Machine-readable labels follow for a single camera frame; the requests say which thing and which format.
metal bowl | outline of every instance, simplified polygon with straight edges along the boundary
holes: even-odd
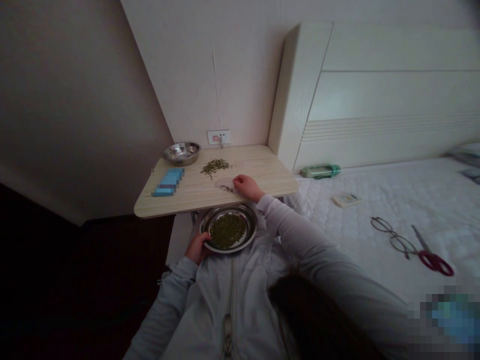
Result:
[[[212,228],[214,222],[227,214],[233,214],[240,217],[246,224],[246,230],[240,240],[238,240],[228,249],[216,247],[214,242],[211,240],[205,241],[203,243],[207,249],[210,249],[219,254],[231,254],[242,250],[252,242],[257,232],[258,221],[254,211],[248,206],[240,204],[224,207],[214,207],[213,209],[210,209],[200,222],[199,233],[201,234],[203,232],[208,232],[210,234],[210,229]]]
[[[196,142],[179,142],[163,150],[161,157],[175,166],[187,166],[197,161],[201,149]]]

dark floor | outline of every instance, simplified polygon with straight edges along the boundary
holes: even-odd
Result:
[[[174,216],[77,228],[19,196],[0,188],[2,202],[17,204],[2,213],[2,226],[17,229],[2,252],[10,358],[121,359],[157,295]]]

wooden table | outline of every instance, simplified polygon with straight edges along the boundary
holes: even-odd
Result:
[[[213,179],[202,168],[212,159],[224,159],[233,168],[219,170]],[[234,146],[201,150],[198,160],[185,166],[185,174],[173,196],[152,196],[167,169],[175,168],[170,162],[160,159],[143,191],[136,201],[134,212],[139,218],[155,218],[164,215],[186,213],[195,210],[243,203],[240,195],[215,187],[222,178],[233,179],[238,174],[255,179],[265,193],[281,197],[296,193],[299,185],[283,163],[264,145]]]

electrical socket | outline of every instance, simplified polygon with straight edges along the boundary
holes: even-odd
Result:
[[[207,131],[206,135],[210,145],[230,144],[230,130]]]

green mung beans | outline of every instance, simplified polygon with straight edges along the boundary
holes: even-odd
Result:
[[[220,249],[229,249],[242,238],[247,229],[244,220],[233,214],[217,219],[210,227],[211,240]]]
[[[210,179],[214,179],[212,174],[215,174],[218,170],[222,169],[231,169],[233,168],[233,165],[230,165],[228,162],[226,162],[223,159],[213,159],[210,160],[200,171],[202,174],[206,174],[210,177]]]

